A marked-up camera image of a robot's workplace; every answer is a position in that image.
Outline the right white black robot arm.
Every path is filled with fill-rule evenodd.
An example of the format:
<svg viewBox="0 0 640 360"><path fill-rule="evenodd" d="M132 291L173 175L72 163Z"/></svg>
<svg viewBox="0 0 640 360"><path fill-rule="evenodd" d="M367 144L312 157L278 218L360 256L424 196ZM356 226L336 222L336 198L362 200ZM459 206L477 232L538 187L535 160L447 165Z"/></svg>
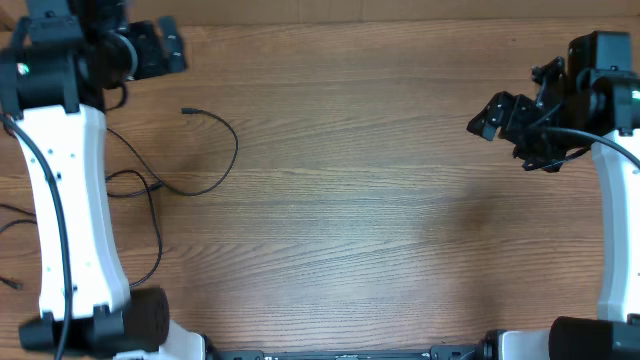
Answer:
<svg viewBox="0 0 640 360"><path fill-rule="evenodd" d="M639 356L639 76L631 37L594 31L567 57L531 71L535 98L495 94L467 125L513 144L526 171L559 171L592 155L599 176L604 269L594 319L561 316L549 329L493 330L452 359L636 359Z"/></svg>

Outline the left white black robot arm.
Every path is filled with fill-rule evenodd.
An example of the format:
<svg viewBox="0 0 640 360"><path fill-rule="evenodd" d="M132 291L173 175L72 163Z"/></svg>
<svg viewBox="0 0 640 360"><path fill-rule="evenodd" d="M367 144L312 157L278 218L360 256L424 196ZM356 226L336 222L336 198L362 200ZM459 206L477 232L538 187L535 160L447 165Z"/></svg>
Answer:
<svg viewBox="0 0 640 360"><path fill-rule="evenodd" d="M41 248L40 314L25 350L96 359L212 359L204 335L134 288L115 246L104 93L186 68L173 18L130 22L121 1L31 1L1 52L1 119L26 161Z"/></svg>

